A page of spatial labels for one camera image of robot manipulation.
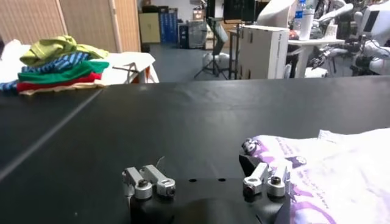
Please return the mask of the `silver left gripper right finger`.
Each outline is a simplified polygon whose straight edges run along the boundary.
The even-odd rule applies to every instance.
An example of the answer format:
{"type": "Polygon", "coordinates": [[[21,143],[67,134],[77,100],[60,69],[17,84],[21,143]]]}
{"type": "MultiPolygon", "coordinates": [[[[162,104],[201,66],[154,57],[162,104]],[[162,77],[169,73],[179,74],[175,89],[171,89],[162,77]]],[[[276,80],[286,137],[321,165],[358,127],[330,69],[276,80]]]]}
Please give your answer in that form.
{"type": "Polygon", "coordinates": [[[271,197],[284,197],[289,194],[291,188],[289,161],[276,161],[272,167],[260,158],[240,154],[239,163],[246,176],[243,179],[244,196],[253,197],[263,190],[271,197]]]}

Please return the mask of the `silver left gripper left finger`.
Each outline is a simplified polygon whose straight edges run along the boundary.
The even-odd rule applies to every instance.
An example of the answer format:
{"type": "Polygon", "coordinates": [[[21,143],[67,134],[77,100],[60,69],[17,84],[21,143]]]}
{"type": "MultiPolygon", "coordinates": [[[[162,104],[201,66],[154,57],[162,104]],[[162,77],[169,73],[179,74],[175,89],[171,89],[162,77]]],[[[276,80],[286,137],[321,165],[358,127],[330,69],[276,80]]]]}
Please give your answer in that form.
{"type": "Polygon", "coordinates": [[[122,173],[124,195],[127,198],[135,197],[137,200],[150,199],[154,191],[158,196],[173,198],[176,194],[176,182],[166,177],[154,165],[125,168],[122,173]]]}

